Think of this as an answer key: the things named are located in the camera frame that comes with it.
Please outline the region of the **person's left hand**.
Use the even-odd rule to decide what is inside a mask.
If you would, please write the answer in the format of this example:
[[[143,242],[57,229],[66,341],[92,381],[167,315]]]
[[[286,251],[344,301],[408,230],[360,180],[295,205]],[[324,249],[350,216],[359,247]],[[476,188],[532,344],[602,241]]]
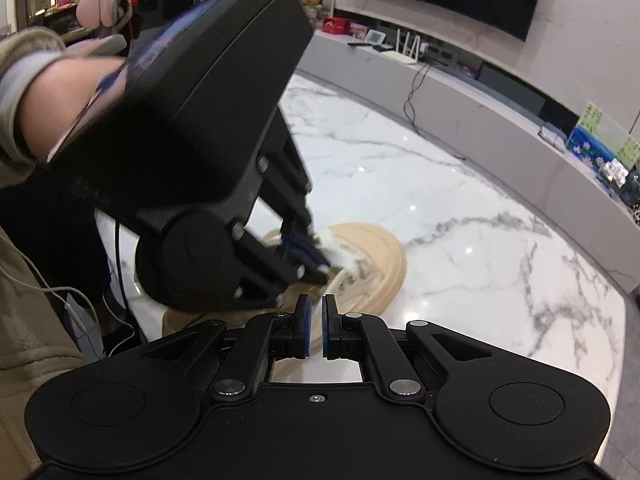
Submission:
[[[124,62],[123,36],[81,41],[29,84],[17,107],[17,127],[29,151],[46,160],[91,101],[100,82]]]

